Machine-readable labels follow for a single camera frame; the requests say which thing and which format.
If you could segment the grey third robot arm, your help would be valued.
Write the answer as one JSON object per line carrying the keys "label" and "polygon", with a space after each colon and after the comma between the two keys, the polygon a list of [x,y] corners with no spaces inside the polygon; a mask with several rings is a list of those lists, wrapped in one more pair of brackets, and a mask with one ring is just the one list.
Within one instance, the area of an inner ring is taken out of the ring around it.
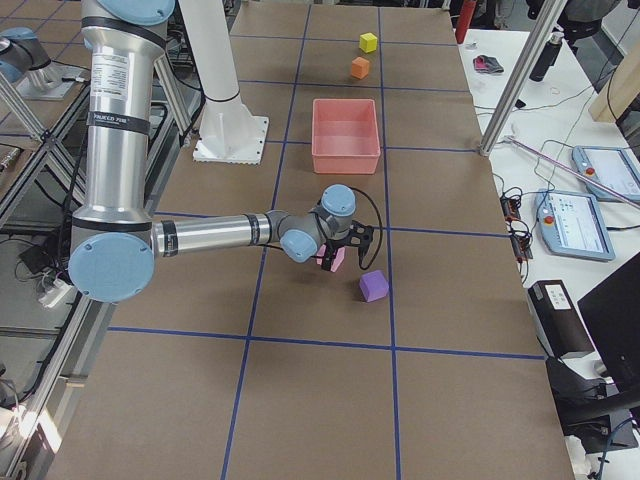
{"label": "grey third robot arm", "polygon": [[1,32],[1,74],[29,100],[62,100],[76,84],[86,82],[83,69],[54,62],[27,27]]}

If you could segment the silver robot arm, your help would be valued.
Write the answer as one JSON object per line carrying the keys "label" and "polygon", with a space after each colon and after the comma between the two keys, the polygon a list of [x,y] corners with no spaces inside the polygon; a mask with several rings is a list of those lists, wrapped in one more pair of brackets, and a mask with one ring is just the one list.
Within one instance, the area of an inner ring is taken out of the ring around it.
{"label": "silver robot arm", "polygon": [[144,207],[149,115],[156,63],[170,16],[180,12],[204,96],[195,159],[256,164],[269,121],[244,105],[223,7],[193,1],[86,1],[82,32],[92,50],[86,193],[72,217],[68,273],[80,293],[105,303],[139,294],[155,261],[180,253],[274,244],[295,262],[354,247],[367,268],[373,228],[356,221],[356,197],[329,186],[311,210],[155,222]]}

